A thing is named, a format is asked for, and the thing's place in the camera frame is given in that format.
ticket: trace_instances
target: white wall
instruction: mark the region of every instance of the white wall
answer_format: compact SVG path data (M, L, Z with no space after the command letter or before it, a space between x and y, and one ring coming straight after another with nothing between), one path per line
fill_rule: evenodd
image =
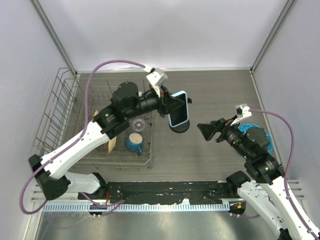
M40 0L75 68L251 67L286 0Z
M28 220L18 203L31 174L28 158L52 81L65 64L28 0L2 0L0 23L0 238L20 240Z
M296 147L291 177L299 179L313 220L320 226L320 1L298 0L256 71L266 109L292 124ZM281 158L290 133L271 118Z

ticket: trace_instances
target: blue mug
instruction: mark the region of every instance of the blue mug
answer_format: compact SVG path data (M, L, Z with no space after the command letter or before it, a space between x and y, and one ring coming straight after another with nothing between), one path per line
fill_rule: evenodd
M143 152L143 144L143 138L139 133L131 133L124 142L124 145L129 152L137 153L138 155L141 155Z

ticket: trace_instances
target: mug handle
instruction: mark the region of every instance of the mug handle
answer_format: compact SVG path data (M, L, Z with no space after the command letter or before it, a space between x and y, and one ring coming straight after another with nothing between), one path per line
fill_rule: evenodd
M142 148L139 148L139 149L136 150L136 153L137 153L138 155L141 155L142 152L143 152L143 151L142 151Z

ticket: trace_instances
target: metal dish rack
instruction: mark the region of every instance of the metal dish rack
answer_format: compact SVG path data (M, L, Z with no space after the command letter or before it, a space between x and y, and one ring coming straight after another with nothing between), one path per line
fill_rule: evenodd
M111 103L112 93L122 82L127 81L123 78L92 79L88 95L89 120L92 120L95 111L100 111ZM147 79L130 79L129 81L137 84L141 92L145 92L149 87ZM41 156L52 152L83 129L86 83L87 78L72 77L69 68L58 70L33 143ZM111 153L108 153L108 143L103 144L84 156L74 166L151 167L155 113L153 111L138 118L150 125L149 131L143 138L143 153L141 155L129 152L125 147L126 137L133 132L131 123L134 119L131 119L130 127L116 137L115 148Z

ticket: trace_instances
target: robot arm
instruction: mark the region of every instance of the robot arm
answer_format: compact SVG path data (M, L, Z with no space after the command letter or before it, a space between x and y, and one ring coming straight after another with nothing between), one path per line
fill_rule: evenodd
M67 172L68 169L93 149L129 128L129 119L154 110L164 117L180 111L180 108L188 108L188 103L192 102L190 98L184 101L171 95L163 86L168 78L163 71L153 68L147 78L150 81L148 91L139 92L135 83L123 82L113 92L111 104L88 123L84 134L82 130L53 152L29 158L34 172L50 161L35 176L47 200L54 200L65 192L85 192L94 198L101 197L105 193L106 182L98 173L76 174Z
M238 105L233 118L227 120L221 118L209 124L198 124L197 126L207 141L211 140L216 133L221 133L216 142L227 141L245 158L246 171L265 190L274 205L265 198L261 198L259 191L255 189L248 177L243 176L245 175L243 172L236 172L227 178L229 191L249 202L275 234L280 234L279 239L314 240L315 237L306 230L298 214L308 223L315 235L318 236L320 230L303 211L291 190L289 190L290 198L299 213L290 204L285 192L284 170L278 161L268 153L270 141L265 130L251 127L246 133L243 133L238 129L239 122L249 117L250 109L248 108L246 104Z

